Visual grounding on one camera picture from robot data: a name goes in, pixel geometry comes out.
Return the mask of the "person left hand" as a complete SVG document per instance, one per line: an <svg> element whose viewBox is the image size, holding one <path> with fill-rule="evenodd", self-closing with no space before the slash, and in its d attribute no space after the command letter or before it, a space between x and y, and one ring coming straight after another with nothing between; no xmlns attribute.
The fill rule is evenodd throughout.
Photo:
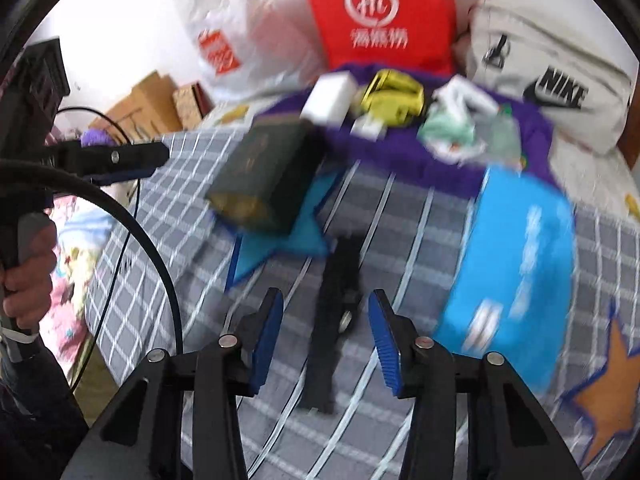
<svg viewBox="0 0 640 480"><path fill-rule="evenodd" d="M56 227L50 220L32 239L32 255L20 266L1 270L1 285L9 291L3 312L21 330L35 328L51 307L51 273L56 267Z"/></svg>

